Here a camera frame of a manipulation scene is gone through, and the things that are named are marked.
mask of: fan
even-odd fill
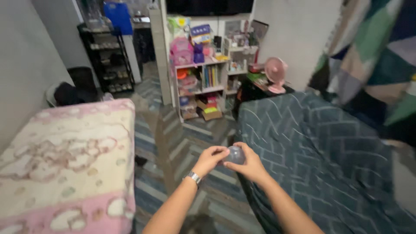
[[[264,71],[267,78],[274,83],[269,86],[270,92],[276,94],[286,93],[285,88],[283,88],[283,85],[285,84],[286,69],[287,64],[280,58],[270,57],[267,59]]]

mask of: wristwatch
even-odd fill
[[[192,178],[196,182],[196,186],[198,186],[198,189],[199,189],[199,183],[201,182],[201,178],[199,178],[199,176],[196,173],[194,173],[193,171],[190,171],[186,176],[182,178],[182,180],[186,177]]]

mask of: floor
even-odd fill
[[[148,161],[136,167],[136,232],[142,229],[180,184],[200,153],[212,145],[229,146],[236,122],[230,113],[206,122],[181,124],[171,105],[163,106],[155,62],[144,64],[143,82],[129,97],[136,105],[136,154]],[[216,167],[203,181],[181,233],[264,233],[237,175]]]

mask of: television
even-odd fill
[[[166,0],[168,14],[184,16],[251,13],[254,0]]]

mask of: bed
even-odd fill
[[[315,94],[243,103],[236,138],[324,233],[416,233],[415,216],[394,196],[391,148]],[[283,233],[265,193],[238,176],[265,232]]]
[[[130,99],[43,110],[0,156],[0,234],[127,234],[134,203]]]

